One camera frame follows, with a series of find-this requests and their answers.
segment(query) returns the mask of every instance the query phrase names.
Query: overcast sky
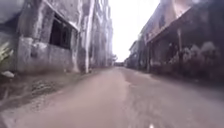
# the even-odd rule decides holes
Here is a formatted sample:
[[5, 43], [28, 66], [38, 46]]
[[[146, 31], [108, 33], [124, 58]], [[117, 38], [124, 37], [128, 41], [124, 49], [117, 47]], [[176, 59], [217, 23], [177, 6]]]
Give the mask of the overcast sky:
[[160, 0], [109, 0], [113, 20], [113, 53], [118, 61], [129, 56], [129, 48]]

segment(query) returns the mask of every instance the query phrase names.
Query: street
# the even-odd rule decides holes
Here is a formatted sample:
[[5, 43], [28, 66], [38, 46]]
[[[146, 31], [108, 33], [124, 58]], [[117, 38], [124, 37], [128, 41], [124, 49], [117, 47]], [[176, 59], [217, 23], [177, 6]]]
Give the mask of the street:
[[7, 128], [223, 128], [221, 89], [125, 68], [1, 113]]

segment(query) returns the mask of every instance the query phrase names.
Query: dirt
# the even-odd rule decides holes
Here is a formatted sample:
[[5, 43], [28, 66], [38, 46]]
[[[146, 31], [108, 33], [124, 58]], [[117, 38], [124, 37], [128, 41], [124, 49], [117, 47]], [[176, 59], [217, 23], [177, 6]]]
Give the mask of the dirt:
[[1, 112], [3, 128], [223, 128], [224, 93], [112, 68]]

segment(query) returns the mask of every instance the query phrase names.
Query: building facade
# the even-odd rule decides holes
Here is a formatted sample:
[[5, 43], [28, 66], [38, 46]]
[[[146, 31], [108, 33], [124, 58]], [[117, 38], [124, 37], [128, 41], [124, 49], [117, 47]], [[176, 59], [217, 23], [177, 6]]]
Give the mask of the building facade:
[[107, 0], [3, 0], [1, 5], [1, 70], [89, 72], [93, 62], [106, 62], [112, 54]]
[[164, 0], [141, 31], [144, 70], [220, 79], [224, 75], [222, 0]]

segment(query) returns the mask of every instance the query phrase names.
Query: concrete wall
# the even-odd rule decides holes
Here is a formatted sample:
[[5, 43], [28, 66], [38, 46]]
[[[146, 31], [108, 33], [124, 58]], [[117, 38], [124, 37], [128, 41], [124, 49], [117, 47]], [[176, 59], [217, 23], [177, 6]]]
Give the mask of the concrete wall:
[[[72, 50], [49, 44], [54, 15], [57, 13], [75, 29], [78, 22], [74, 1], [27, 1], [19, 21], [19, 46], [17, 69], [20, 72], [44, 72], [47, 70], [72, 70]], [[71, 39], [71, 46], [77, 42]]]
[[15, 70], [17, 24], [24, 0], [0, 1], [0, 72]]
[[[102, 8], [97, 8], [98, 5], [99, 1], [95, 0], [27, 1], [18, 27], [18, 70], [89, 72], [91, 59], [100, 66], [106, 65], [107, 51], [112, 52], [112, 48], [107, 47], [112, 38], [108, 34], [112, 34], [112, 25], [109, 11], [106, 11], [109, 7], [107, 0], [101, 3]], [[72, 28], [70, 49], [49, 44], [55, 14]], [[96, 51], [95, 58], [91, 53], [93, 48]]]
[[[160, 26], [162, 18], [164, 18], [165, 23]], [[176, 17], [172, 1], [161, 1], [153, 16], [146, 24], [146, 29], [142, 31], [142, 35], [145, 36], [144, 38], [146, 38], [146, 42], [148, 43], [175, 20]]]
[[223, 7], [222, 1], [215, 1], [187, 11], [175, 25], [168, 28], [166, 35], [153, 43], [151, 66], [169, 73], [180, 72], [187, 76], [222, 80]]

